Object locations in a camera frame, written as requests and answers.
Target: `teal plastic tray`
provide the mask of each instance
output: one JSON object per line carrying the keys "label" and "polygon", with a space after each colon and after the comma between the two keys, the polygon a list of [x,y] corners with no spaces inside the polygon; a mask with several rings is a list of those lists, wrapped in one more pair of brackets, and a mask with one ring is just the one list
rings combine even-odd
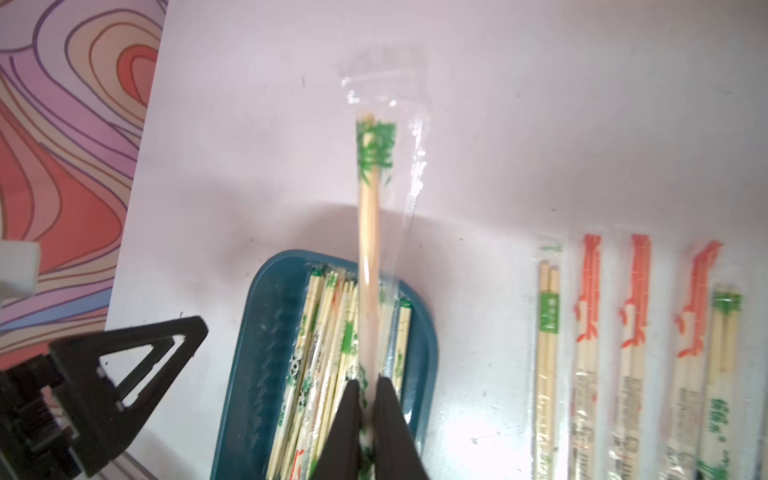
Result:
{"label": "teal plastic tray", "polygon": [[[266,476],[304,296],[312,266],[318,264],[357,271],[356,263],[288,250],[270,258],[250,285],[224,399],[212,480],[262,480]],[[421,452],[435,391],[437,337],[419,296],[403,282],[400,292],[413,304],[401,404]]]}

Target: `white table surface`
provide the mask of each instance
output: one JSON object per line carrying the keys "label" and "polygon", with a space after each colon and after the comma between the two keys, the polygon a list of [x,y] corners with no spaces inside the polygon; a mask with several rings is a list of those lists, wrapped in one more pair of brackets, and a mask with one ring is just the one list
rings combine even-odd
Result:
{"label": "white table surface", "polygon": [[[623,229],[656,247],[651,478],[679,252],[720,238],[750,289],[766,287],[768,6],[632,3],[171,2],[107,328],[201,315],[210,333],[131,454],[161,479],[208,478],[256,271],[290,248],[356,258],[354,119],[336,65],[405,39],[426,50],[433,105],[399,270],[439,339],[429,474],[528,478],[536,236]],[[566,331],[577,265],[571,255]],[[604,312],[621,301],[612,275]],[[751,314],[765,318],[755,297]],[[756,439],[766,374],[750,371],[744,435]]]}

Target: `black bracket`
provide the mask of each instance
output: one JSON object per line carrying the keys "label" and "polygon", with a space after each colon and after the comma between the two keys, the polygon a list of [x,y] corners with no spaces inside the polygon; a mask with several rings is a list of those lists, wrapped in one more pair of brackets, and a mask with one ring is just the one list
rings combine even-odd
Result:
{"label": "black bracket", "polygon": [[[170,384],[208,334],[199,316],[57,340],[50,353],[0,371],[0,478],[69,480],[92,476],[133,442]],[[174,345],[184,341],[139,392],[125,397]],[[115,386],[99,359],[152,346]],[[71,425],[61,428],[45,405],[50,386]]]}

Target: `colorful patterned mat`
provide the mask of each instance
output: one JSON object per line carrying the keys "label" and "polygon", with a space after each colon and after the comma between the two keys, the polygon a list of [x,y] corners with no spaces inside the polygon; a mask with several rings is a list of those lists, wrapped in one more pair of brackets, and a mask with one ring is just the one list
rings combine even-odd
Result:
{"label": "colorful patterned mat", "polygon": [[0,0],[0,233],[41,246],[0,369],[104,328],[166,7]]}

